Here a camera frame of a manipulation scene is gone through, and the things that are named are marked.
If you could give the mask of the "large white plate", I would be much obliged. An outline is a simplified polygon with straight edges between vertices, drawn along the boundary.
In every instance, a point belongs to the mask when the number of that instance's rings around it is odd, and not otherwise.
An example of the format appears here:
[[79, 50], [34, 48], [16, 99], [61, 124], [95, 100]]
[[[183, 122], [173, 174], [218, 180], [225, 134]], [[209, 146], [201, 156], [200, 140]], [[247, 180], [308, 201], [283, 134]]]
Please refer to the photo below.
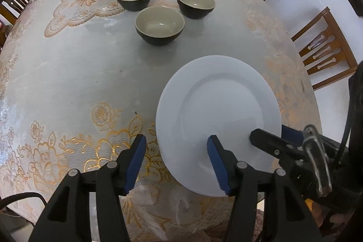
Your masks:
[[249, 140], [258, 128], [281, 135], [276, 97], [255, 69], [228, 56], [185, 64], [168, 81], [157, 106], [157, 142], [167, 169], [181, 185], [208, 197], [224, 196], [207, 153], [211, 135], [238, 160], [272, 170], [273, 156]]

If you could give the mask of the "wooden chair near right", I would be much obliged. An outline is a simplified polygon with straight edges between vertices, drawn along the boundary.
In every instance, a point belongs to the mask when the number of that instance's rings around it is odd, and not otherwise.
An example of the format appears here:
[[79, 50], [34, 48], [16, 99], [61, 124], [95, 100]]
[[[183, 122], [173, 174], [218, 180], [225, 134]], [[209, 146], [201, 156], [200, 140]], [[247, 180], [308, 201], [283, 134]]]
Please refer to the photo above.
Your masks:
[[307, 67], [307, 74], [311, 76], [341, 63], [347, 64], [348, 68], [321, 82], [313, 84], [313, 90], [315, 91], [354, 74], [358, 69], [358, 62], [354, 57], [353, 51], [329, 7], [324, 8], [308, 24], [293, 35], [292, 41], [295, 42], [302, 37], [321, 20], [325, 21], [326, 29], [321, 31], [299, 51], [300, 57], [303, 58], [303, 64]]

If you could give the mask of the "metal clip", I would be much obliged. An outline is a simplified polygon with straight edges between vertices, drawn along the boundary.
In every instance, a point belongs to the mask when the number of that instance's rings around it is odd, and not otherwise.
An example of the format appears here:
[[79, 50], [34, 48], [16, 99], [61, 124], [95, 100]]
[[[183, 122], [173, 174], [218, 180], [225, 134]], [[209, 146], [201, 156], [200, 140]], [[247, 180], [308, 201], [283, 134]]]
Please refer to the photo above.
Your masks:
[[303, 150], [313, 169], [316, 191], [319, 198], [326, 197], [332, 191], [332, 182], [328, 166], [328, 157], [321, 137], [314, 125], [307, 125], [303, 130]]

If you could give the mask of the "lace tablecloth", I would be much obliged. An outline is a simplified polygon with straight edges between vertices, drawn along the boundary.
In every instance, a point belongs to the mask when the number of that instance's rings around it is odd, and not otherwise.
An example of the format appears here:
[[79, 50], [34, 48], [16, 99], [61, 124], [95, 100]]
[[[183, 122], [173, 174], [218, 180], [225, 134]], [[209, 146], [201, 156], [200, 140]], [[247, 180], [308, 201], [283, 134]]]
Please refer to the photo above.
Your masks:
[[[203, 237], [224, 222], [230, 198], [186, 189], [162, 161], [155, 115], [174, 73], [201, 56], [231, 56], [269, 83], [284, 125], [321, 121], [302, 60], [271, 7], [215, 1], [205, 18], [187, 19], [173, 43], [155, 47], [137, 34], [136, 13], [116, 0], [31, 0], [1, 53], [1, 197], [37, 192], [50, 199], [70, 169], [98, 169], [141, 133], [140, 177], [121, 199], [131, 240]], [[174, 8], [177, 1], [151, 5]]]

